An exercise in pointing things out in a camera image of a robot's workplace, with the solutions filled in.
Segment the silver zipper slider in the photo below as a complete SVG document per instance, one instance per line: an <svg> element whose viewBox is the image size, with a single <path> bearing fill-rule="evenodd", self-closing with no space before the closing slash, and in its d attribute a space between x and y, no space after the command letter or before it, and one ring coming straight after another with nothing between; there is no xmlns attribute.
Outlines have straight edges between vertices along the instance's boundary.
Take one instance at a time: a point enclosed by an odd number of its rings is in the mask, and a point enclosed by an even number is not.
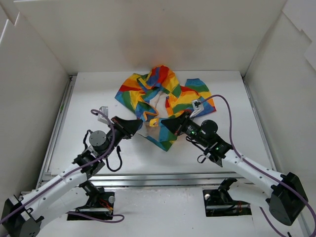
<svg viewBox="0 0 316 237"><path fill-rule="evenodd" d="M158 120L156 120L156 119L150 120L150 126L151 126L151 127L157 127L157 126L159 126Z"/></svg>

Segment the rainbow striped zip jacket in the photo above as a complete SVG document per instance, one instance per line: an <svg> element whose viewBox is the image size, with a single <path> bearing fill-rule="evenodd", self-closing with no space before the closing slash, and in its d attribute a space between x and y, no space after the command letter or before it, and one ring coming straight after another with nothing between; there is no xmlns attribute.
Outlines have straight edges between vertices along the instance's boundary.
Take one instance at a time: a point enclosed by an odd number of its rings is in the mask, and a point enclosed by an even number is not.
<svg viewBox="0 0 316 237"><path fill-rule="evenodd" d="M148 74L132 74L128 77L115 99L143 121L143 137L168 151L177 137L161 121L176 118L183 112L193 112L193 100L203 102L204 110L199 114L200 117L215 112L216 107L210 96L210 90L201 79L187 79L181 85L171 69L158 66ZM159 126L151 127L152 119L158 120Z"/></svg>

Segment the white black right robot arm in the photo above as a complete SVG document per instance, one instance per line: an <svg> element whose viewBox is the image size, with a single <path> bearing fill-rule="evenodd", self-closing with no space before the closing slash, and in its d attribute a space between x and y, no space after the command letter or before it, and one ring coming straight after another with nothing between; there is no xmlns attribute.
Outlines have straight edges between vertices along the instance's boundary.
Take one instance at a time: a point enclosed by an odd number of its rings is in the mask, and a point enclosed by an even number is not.
<svg viewBox="0 0 316 237"><path fill-rule="evenodd" d="M269 210L276 220L287 226L294 223L306 206L308 198L297 175L291 172L285 175L249 158L238 157L232 145L217 134L216 122L205 120L198 125L190 119L190 113L184 112L161 123L174 135L185 134L187 140L196 141L204 147L204 154L211 162L250 182L244 184L235 178L225 179L218 189L221 202L244 201L257 205Z"/></svg>

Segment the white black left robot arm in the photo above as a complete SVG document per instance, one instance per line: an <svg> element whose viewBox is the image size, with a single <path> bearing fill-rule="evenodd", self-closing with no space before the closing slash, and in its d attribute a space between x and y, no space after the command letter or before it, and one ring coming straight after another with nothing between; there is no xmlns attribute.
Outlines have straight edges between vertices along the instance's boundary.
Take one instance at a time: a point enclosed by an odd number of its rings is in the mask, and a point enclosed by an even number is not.
<svg viewBox="0 0 316 237"><path fill-rule="evenodd" d="M84 151L71 165L46 184L18 198L8 198L0 223L11 237L35 237L41 229L59 216L72 210L81 216L81 208L95 210L105 205L110 195L90 182L106 164L119 143L132 138L142 126L142 120L113 117L110 130L88 130L84 136Z"/></svg>

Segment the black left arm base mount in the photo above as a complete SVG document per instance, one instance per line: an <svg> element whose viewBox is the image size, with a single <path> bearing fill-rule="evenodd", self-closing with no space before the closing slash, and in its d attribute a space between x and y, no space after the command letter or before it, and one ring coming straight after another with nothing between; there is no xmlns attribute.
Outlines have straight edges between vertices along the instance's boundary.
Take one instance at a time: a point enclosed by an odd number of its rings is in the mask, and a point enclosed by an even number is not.
<svg viewBox="0 0 316 237"><path fill-rule="evenodd" d="M112 220L114 213L115 192L96 187L90 181L79 185L88 197L87 203L77 207L74 212L101 220Z"/></svg>

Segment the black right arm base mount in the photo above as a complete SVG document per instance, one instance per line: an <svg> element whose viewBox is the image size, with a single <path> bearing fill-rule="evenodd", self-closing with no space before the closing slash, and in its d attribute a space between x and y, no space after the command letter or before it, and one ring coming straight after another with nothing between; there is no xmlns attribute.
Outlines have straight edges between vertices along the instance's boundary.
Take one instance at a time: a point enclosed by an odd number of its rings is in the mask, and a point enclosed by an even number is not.
<svg viewBox="0 0 316 237"><path fill-rule="evenodd" d="M225 179L216 189L204 189L203 200L206 217L233 217L252 215L250 204L234 200L228 191L232 184L236 184L236 178Z"/></svg>

